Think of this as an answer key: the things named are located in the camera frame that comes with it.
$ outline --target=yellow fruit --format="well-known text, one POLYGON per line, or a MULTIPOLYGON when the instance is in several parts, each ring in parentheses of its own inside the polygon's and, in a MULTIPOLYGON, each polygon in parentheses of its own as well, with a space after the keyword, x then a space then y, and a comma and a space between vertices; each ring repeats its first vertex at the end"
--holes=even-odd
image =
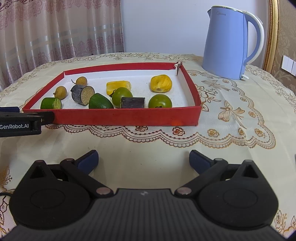
POLYGON ((84 76, 79 77, 76 80, 76 85, 87 85, 87 78, 85 78, 84 76))
POLYGON ((150 88, 153 92, 165 93, 172 88, 172 80, 166 74, 157 75, 151 78, 150 88))
POLYGON ((113 93, 113 91, 117 90, 119 87, 127 88, 130 91, 131 90, 131 83, 126 80, 108 82, 106 84, 107 95, 111 95, 113 93))
POLYGON ((59 86, 54 92, 54 97, 60 100, 65 99, 67 96, 67 89, 64 86, 59 86))

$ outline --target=tablecloth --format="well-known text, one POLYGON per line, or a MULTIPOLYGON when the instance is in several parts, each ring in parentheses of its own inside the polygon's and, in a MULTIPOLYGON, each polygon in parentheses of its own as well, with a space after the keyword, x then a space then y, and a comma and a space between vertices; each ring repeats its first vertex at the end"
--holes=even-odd
MULTIPOLYGON (((93 176, 117 188, 171 188, 197 176, 188 156, 196 149, 229 163, 252 159, 272 186, 279 210, 272 226, 288 237, 296 230, 296 97, 269 73, 246 67, 247 80, 202 69, 202 57, 161 53, 111 53, 43 64, 0 92, 0 106, 22 108, 65 70, 128 62, 181 61, 199 91, 202 113, 194 127, 48 125, 38 136, 0 139, 0 191, 13 192, 37 159, 56 164, 96 149, 93 176)), ((0 232, 15 225, 9 198, 0 199, 0 232)))

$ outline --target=gray ribbed surface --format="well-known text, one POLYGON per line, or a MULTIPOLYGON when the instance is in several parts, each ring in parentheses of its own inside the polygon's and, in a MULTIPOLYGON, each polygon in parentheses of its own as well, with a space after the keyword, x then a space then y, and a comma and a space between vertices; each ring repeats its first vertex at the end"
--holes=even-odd
POLYGON ((226 230, 199 214, 189 199, 170 190, 120 189, 98 199, 91 210, 70 226, 31 230, 17 226, 4 241, 280 241, 270 227, 254 231, 226 230))

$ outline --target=green tomato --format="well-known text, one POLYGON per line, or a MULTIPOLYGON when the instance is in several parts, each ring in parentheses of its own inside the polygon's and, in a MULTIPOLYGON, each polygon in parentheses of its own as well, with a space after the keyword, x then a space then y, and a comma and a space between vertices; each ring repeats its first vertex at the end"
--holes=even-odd
POLYGON ((172 108, 173 104, 169 97, 163 94, 154 95, 148 103, 148 108, 172 108))
POLYGON ((115 90, 112 94, 112 103, 117 107, 120 108, 120 102, 122 97, 133 97, 132 93, 125 87, 119 87, 115 90))

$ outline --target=gold frame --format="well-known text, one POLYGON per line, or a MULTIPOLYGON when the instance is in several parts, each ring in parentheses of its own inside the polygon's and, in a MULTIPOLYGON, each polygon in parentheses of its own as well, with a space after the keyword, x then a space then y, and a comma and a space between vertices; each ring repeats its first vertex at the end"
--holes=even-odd
POLYGON ((268 38, 263 62, 263 70, 272 73, 279 36, 279 0, 269 1, 268 38))

